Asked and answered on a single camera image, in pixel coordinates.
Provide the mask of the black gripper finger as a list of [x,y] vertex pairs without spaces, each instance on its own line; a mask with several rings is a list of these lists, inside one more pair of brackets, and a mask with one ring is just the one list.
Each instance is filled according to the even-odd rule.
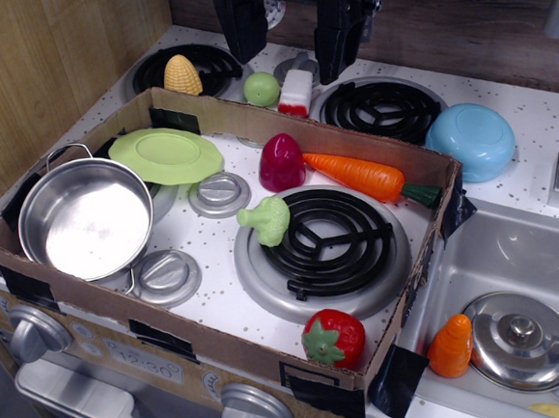
[[315,58],[327,85],[355,61],[371,9],[365,0],[318,0],[317,11]]
[[241,64],[260,54],[267,42],[264,0],[213,0],[229,51]]

